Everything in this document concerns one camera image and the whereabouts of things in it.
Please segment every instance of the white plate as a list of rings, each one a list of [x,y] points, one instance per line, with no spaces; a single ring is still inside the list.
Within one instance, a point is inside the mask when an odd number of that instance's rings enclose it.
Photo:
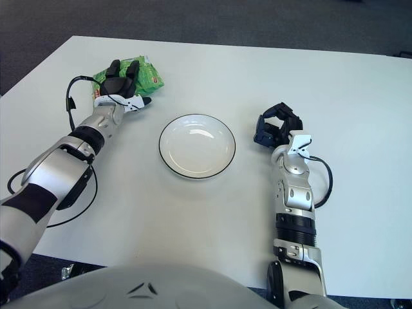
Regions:
[[[164,128],[159,150],[173,171],[202,179],[219,174],[231,163],[236,143],[230,129],[220,120],[191,114],[174,119]]]

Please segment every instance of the wire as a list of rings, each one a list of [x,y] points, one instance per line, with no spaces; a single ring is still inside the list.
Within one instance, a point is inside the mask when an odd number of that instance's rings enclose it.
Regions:
[[[311,161],[318,161],[323,163],[323,165],[325,166],[325,168],[328,170],[328,177],[329,177],[329,187],[328,190],[325,194],[325,196],[323,197],[323,199],[321,199],[318,203],[315,204],[315,208],[319,208],[321,206],[323,206],[329,199],[330,194],[332,193],[332,187],[333,187],[333,174],[332,174],[332,170],[330,169],[329,165],[322,160],[321,158],[318,158],[317,156],[310,156],[309,158],[301,155],[300,153],[298,153],[299,156],[301,156],[304,159],[308,159]]]
[[[85,209],[83,209],[80,213],[78,213],[76,216],[74,216],[74,217],[72,217],[72,218],[70,218],[70,219],[68,219],[68,220],[66,220],[66,221],[62,221],[62,222],[59,222],[59,223],[56,223],[56,224],[48,225],[48,226],[46,227],[47,229],[50,228],[50,227],[58,227],[59,225],[63,225],[63,224],[66,224],[66,223],[68,223],[68,222],[70,222],[70,221],[73,221],[74,219],[78,218],[78,217],[81,216],[83,213],[85,213],[85,211],[89,209],[89,207],[91,206],[91,204],[93,204],[93,202],[95,201],[96,196],[97,196],[98,185],[97,185],[97,175],[96,175],[96,171],[95,171],[95,169],[93,168],[92,165],[91,165],[90,167],[91,167],[91,170],[93,171],[93,175],[94,175],[94,177],[95,177],[96,189],[95,189],[95,195],[93,195],[93,198],[91,199],[89,205],[88,205]]]
[[[10,179],[7,182],[7,190],[8,192],[10,192],[10,194],[14,194],[14,190],[12,188],[12,183],[14,181],[14,179],[19,176],[20,174],[23,174],[26,171],[26,169],[22,169],[21,171],[18,171],[17,173],[15,173],[12,177],[10,177]]]

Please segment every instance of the green snack bag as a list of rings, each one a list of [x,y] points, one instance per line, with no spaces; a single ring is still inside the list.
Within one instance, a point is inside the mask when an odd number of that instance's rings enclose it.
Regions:
[[[120,71],[119,77],[126,76],[126,70],[129,65],[137,60],[139,62],[139,73],[136,79],[136,91],[135,95],[141,95],[142,97],[146,97],[153,92],[155,92],[160,87],[164,86],[163,79],[155,69],[155,67],[149,62],[147,56],[139,56],[130,59],[124,59],[120,61]],[[106,79],[106,71],[101,71],[93,76],[95,80],[98,82],[104,82]],[[93,83],[93,100],[100,96],[99,85]]]

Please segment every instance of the white table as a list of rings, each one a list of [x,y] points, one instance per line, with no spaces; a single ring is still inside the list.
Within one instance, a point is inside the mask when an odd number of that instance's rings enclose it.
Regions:
[[[48,229],[35,252],[100,265],[183,263],[264,287],[273,259],[270,151],[253,143],[258,115],[281,101],[312,134],[312,155],[335,179],[317,211],[317,244],[331,295],[410,298],[412,291],[412,61],[327,51],[211,46],[72,37],[0,99],[1,197],[6,181],[69,133],[70,79],[113,59],[148,55],[165,86],[128,115],[95,168],[99,192],[84,215]],[[77,124],[92,112],[91,85],[72,90]],[[204,113],[222,120],[236,155],[217,177],[173,174],[158,153],[172,119]],[[326,172],[310,163],[318,199]],[[51,222],[83,209],[79,201]]]

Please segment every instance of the gray carpet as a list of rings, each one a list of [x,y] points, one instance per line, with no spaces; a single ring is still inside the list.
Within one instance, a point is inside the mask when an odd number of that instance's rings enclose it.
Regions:
[[[72,35],[393,55],[412,51],[412,1],[0,0],[0,94]],[[69,263],[34,255],[14,297],[57,282]]]

